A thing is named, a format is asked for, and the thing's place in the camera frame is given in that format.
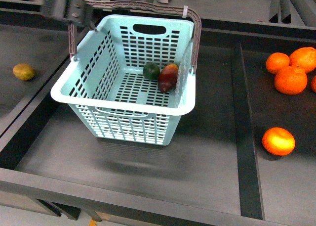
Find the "mango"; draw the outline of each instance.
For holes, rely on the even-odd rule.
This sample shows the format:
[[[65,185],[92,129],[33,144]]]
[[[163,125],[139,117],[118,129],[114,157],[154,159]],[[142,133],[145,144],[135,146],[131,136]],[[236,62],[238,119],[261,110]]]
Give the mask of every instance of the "mango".
[[[178,66],[176,64],[169,64],[163,68],[158,77],[158,89],[162,93],[172,90],[178,80]]]

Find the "lime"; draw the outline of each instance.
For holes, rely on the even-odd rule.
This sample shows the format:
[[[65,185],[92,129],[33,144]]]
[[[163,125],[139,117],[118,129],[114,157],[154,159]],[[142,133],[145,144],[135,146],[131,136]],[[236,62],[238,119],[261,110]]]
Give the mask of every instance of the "lime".
[[[143,68],[145,79],[156,80],[160,74],[159,66],[155,63],[147,63]]]

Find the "white zip tie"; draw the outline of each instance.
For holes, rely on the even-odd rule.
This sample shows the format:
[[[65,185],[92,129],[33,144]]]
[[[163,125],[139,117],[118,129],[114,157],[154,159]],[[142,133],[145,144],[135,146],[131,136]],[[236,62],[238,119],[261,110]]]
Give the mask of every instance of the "white zip tie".
[[[184,5],[182,18],[187,18],[187,14],[188,14],[188,6]]]

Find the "mandarin orange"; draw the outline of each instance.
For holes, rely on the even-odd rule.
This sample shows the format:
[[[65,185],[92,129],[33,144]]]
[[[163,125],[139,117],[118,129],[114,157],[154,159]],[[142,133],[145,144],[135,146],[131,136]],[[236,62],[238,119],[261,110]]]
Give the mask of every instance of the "mandarin orange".
[[[297,95],[307,86],[305,70],[299,66],[288,66],[279,70],[275,76],[275,88],[280,93]]]
[[[312,88],[313,92],[316,93],[316,75],[313,77],[313,79],[311,81],[311,88]]]
[[[276,52],[271,54],[266,61],[266,68],[269,73],[276,74],[281,68],[290,64],[290,58],[287,54]]]
[[[269,153],[277,156],[285,156],[295,148],[295,139],[286,129],[273,127],[264,133],[262,144]]]
[[[290,66],[299,65],[306,73],[316,68],[316,49],[313,47],[302,47],[290,54]]]

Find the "light blue basket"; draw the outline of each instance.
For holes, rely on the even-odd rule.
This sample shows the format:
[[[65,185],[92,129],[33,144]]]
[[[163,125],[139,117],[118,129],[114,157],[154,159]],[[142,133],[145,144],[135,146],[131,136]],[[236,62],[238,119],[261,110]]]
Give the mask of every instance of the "light blue basket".
[[[158,35],[137,25],[165,27]],[[78,53],[51,90],[68,103],[97,137],[168,145],[182,115],[195,105],[196,76],[190,64],[193,22],[125,15],[105,17],[78,45]],[[143,77],[147,62],[179,66],[176,88],[158,90]]]

